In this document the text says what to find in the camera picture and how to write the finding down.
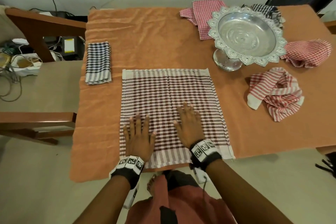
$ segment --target person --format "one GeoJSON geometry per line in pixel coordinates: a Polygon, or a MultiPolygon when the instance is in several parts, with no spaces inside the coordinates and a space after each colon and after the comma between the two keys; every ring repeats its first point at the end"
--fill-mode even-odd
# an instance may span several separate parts
{"type": "MultiPolygon", "coordinates": [[[[201,118],[192,105],[178,107],[181,124],[174,126],[182,144],[191,150],[192,162],[202,168],[218,190],[221,199],[210,197],[191,175],[164,171],[150,179],[152,197],[138,201],[128,211],[125,223],[227,223],[291,224],[270,201],[236,174],[222,159],[216,147],[204,140],[201,118]]],[[[149,116],[141,129],[140,114],[124,126],[126,158],[111,172],[111,179],[74,222],[116,223],[131,188],[138,182],[143,164],[154,150],[156,133],[149,135],[149,116]]]]}

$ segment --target pink checkered cloth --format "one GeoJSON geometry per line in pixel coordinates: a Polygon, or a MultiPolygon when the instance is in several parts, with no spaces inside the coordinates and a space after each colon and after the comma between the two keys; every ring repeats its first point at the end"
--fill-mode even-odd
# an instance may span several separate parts
{"type": "Polygon", "coordinates": [[[156,131],[155,149],[146,168],[190,162],[190,152],[177,137],[173,120],[183,101],[201,114],[205,139],[211,140],[224,159],[234,158],[229,133],[208,69],[123,70],[120,117],[120,155],[125,154],[123,126],[140,112],[150,116],[149,132],[156,131]]]}
{"type": "Polygon", "coordinates": [[[208,32],[210,27],[208,20],[212,18],[212,12],[219,11],[225,6],[221,0],[199,0],[192,3],[192,8],[180,11],[180,16],[187,18],[192,24],[198,26],[199,38],[201,40],[212,39],[208,32]]]}
{"type": "Polygon", "coordinates": [[[319,66],[331,53],[331,44],[325,40],[297,41],[286,44],[286,55],[280,56],[295,67],[319,66]]]}
{"type": "Polygon", "coordinates": [[[254,110],[264,100],[274,121],[280,121],[296,113],[305,97],[292,75],[282,67],[274,67],[265,73],[254,74],[250,81],[247,104],[254,110]]]}

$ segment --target black wristband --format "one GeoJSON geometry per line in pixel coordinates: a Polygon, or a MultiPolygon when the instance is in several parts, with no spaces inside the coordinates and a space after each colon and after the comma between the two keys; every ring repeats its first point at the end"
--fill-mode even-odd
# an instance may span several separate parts
{"type": "Polygon", "coordinates": [[[222,159],[216,146],[209,140],[198,140],[190,146],[191,161],[195,167],[206,170],[217,159],[222,159]]]}
{"type": "Polygon", "coordinates": [[[141,171],[144,168],[144,161],[140,157],[128,156],[119,161],[116,167],[110,172],[110,179],[113,176],[124,176],[131,189],[134,189],[139,181],[141,171]]]}

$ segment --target orange tablecloth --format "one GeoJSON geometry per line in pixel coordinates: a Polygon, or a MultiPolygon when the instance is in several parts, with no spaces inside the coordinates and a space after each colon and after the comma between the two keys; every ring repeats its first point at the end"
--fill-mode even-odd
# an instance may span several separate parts
{"type": "MultiPolygon", "coordinates": [[[[109,42],[113,81],[88,86],[85,64],[82,67],[72,180],[106,178],[119,159],[122,69],[208,68],[237,158],[336,144],[335,52],[312,69],[280,61],[225,72],[212,60],[214,41],[200,41],[197,27],[180,18],[179,10],[129,8],[90,13],[86,43],[109,42]],[[246,104],[249,86],[245,78],[277,66],[298,79],[305,96],[301,109],[281,122],[274,122],[265,106],[252,110],[246,104]]],[[[336,49],[333,36],[308,5],[283,6],[280,10],[286,19],[283,35],[288,42],[320,38],[336,49]]]]}

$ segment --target beige tiled floor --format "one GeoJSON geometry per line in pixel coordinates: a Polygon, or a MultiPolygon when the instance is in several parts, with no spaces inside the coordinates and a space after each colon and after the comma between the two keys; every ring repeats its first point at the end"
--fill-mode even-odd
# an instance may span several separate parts
{"type": "MultiPolygon", "coordinates": [[[[0,137],[1,223],[72,223],[106,183],[69,180],[71,137],[57,146],[0,137]]],[[[336,179],[314,167],[322,156],[300,150],[227,163],[295,224],[332,224],[336,219],[336,179]]],[[[181,169],[191,173],[188,168],[181,169]]],[[[144,173],[135,201],[149,197],[144,173]]],[[[219,194],[213,184],[206,191],[219,194]]],[[[124,223],[123,209],[118,223],[124,223]]]]}

